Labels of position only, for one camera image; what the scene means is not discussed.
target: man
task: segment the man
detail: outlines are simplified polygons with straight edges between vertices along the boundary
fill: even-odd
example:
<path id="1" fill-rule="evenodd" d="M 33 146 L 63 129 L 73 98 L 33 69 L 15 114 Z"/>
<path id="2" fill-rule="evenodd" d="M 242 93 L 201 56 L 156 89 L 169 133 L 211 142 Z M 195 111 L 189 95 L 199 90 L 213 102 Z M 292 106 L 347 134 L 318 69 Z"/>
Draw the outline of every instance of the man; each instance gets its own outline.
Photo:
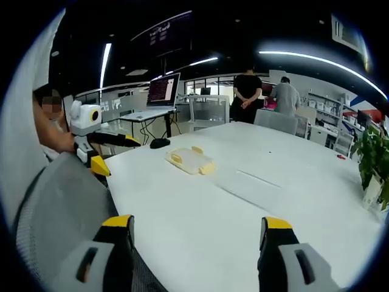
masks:
<path id="1" fill-rule="evenodd" d="M 282 77 L 281 83 L 274 87 L 270 94 L 270 101 L 273 99 L 277 100 L 277 107 L 274 111 L 287 116 L 294 116 L 296 109 L 301 105 L 300 95 L 287 77 Z"/>
<path id="2" fill-rule="evenodd" d="M 74 137 L 67 131 L 58 92 L 45 87 L 36 90 L 33 93 L 33 115 L 39 142 L 50 160 L 61 152 L 74 152 Z"/>
<path id="3" fill-rule="evenodd" d="M 230 107 L 230 117 L 237 122 L 254 123 L 256 111 L 263 107 L 258 99 L 262 92 L 262 81 L 254 74 L 254 66 L 246 66 L 245 73 L 236 76 L 233 82 L 234 101 Z"/>

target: laptop screen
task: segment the laptop screen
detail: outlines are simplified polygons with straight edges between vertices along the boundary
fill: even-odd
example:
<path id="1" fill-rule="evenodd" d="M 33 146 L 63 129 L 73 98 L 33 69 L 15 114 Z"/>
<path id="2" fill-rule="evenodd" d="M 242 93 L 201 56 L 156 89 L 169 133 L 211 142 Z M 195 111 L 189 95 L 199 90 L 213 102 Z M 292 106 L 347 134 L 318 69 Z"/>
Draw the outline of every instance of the laptop screen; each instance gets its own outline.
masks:
<path id="1" fill-rule="evenodd" d="M 150 82 L 147 106 L 174 106 L 180 73 L 166 75 Z"/>

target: monitor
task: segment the monitor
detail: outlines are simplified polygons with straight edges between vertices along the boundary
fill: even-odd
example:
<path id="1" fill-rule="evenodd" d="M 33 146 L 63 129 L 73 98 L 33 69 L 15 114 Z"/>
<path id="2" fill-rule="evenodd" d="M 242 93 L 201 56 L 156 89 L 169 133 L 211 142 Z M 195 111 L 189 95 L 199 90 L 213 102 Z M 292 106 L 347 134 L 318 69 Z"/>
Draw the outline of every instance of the monitor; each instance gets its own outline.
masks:
<path id="1" fill-rule="evenodd" d="M 210 96 L 211 95 L 211 87 L 203 87 L 203 88 L 201 88 L 200 95 L 202 95 L 202 96 Z"/>
<path id="2" fill-rule="evenodd" d="M 147 106 L 174 106 L 180 73 L 166 75 L 150 82 Z"/>
<path id="3" fill-rule="evenodd" d="M 371 117 L 367 113 L 364 113 L 363 111 L 358 110 L 357 121 L 358 121 L 359 125 L 367 128 L 370 124 L 370 120 L 371 120 Z"/>

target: white camera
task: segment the white camera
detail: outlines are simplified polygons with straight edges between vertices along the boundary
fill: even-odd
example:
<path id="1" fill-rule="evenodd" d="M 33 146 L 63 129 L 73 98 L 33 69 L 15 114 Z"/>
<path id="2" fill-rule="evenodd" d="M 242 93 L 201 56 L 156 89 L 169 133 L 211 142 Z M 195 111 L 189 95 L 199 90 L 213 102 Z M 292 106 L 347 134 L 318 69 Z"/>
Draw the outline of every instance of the white camera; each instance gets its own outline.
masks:
<path id="1" fill-rule="evenodd" d="M 102 125 L 100 105 L 82 105 L 79 100 L 73 101 L 71 108 L 71 131 L 75 135 L 85 136 L 99 130 Z"/>

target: potted plant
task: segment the potted plant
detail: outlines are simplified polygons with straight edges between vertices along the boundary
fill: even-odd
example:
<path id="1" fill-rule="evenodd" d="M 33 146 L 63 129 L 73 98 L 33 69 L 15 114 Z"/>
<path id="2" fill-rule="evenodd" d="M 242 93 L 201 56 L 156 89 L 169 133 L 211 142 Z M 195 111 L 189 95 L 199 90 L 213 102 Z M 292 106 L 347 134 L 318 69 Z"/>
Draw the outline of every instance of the potted plant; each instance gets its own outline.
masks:
<path id="1" fill-rule="evenodd" d="M 365 191 L 363 205 L 369 208 L 377 201 L 385 210 L 389 203 L 389 140 L 370 126 L 356 142 L 355 150 L 362 157 L 359 172 Z"/>

